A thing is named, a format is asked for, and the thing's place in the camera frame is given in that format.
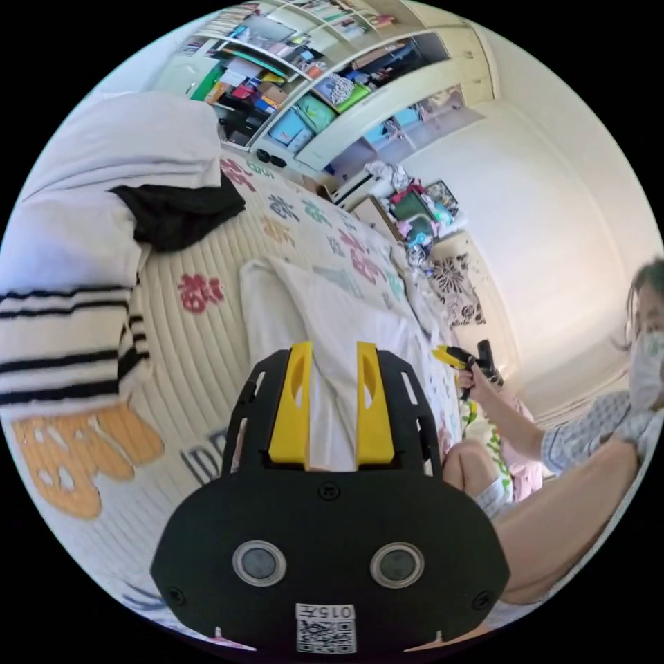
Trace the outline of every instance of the bed sheet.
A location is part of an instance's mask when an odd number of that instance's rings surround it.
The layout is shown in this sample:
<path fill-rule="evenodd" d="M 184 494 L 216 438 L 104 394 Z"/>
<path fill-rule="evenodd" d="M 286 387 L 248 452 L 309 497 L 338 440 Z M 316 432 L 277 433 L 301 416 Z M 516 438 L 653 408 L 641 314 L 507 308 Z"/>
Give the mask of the bed sheet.
<path fill-rule="evenodd" d="M 140 274 L 151 380 L 124 405 L 3 427 L 30 497 L 74 560 L 116 600 L 185 634 L 149 564 L 175 507 L 221 471 L 250 371 L 242 265 L 280 258 L 415 320 L 388 240 L 251 157 L 225 154 L 221 166 L 246 210 L 187 250 L 150 255 Z M 442 447 L 461 438 L 457 393 L 448 367 L 429 366 Z"/>

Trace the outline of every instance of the yellow bracket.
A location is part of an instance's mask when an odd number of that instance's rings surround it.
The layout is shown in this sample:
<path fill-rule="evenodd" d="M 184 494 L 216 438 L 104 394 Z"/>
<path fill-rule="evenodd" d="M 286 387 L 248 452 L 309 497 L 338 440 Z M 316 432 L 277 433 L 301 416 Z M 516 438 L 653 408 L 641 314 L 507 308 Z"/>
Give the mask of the yellow bracket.
<path fill-rule="evenodd" d="M 311 342 L 295 344 L 290 349 L 286 379 L 279 399 L 275 428 L 268 455 L 273 463 L 302 465 L 309 470 L 309 380 L 311 377 Z M 302 399 L 297 404 L 297 394 Z"/>
<path fill-rule="evenodd" d="M 440 360 L 443 364 L 450 365 L 453 369 L 461 371 L 466 367 L 465 362 L 448 352 L 448 346 L 438 346 L 431 352 L 437 360 Z"/>
<path fill-rule="evenodd" d="M 371 404 L 367 406 L 365 389 Z M 374 344 L 358 343 L 358 431 L 356 464 L 389 465 L 394 460 L 394 443 L 389 427 L 385 388 Z"/>

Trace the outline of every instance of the striped sweater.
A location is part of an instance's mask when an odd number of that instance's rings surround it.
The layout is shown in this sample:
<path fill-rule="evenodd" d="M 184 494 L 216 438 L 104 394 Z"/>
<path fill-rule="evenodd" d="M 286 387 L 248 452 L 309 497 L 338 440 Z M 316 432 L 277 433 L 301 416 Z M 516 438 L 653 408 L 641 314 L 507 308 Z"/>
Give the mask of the striped sweater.
<path fill-rule="evenodd" d="M 150 373 L 134 288 L 0 295 L 0 416 L 57 416 L 126 400 Z"/>

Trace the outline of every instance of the screw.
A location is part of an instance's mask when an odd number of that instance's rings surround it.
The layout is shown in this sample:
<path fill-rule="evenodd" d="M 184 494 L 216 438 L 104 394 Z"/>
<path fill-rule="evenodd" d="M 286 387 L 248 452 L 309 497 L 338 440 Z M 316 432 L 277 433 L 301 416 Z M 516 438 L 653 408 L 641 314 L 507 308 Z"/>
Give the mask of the screw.
<path fill-rule="evenodd" d="M 185 594 L 179 588 L 168 588 L 168 596 L 171 601 L 181 607 L 185 602 Z"/>
<path fill-rule="evenodd" d="M 473 601 L 472 608 L 475 611 L 483 611 L 491 602 L 493 598 L 489 590 L 482 591 Z"/>
<path fill-rule="evenodd" d="M 318 495 L 323 498 L 323 500 L 336 500 L 341 495 L 341 489 L 339 489 L 339 487 L 333 482 L 326 482 L 318 489 Z"/>

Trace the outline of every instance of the face mask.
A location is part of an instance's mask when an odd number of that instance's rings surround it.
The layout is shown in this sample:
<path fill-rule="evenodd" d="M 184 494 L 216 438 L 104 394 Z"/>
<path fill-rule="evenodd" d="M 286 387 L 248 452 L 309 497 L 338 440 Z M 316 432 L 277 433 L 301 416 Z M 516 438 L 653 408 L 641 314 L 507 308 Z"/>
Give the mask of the face mask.
<path fill-rule="evenodd" d="M 662 396 L 662 364 L 664 333 L 639 335 L 631 352 L 629 367 L 629 398 L 636 411 L 648 410 Z"/>

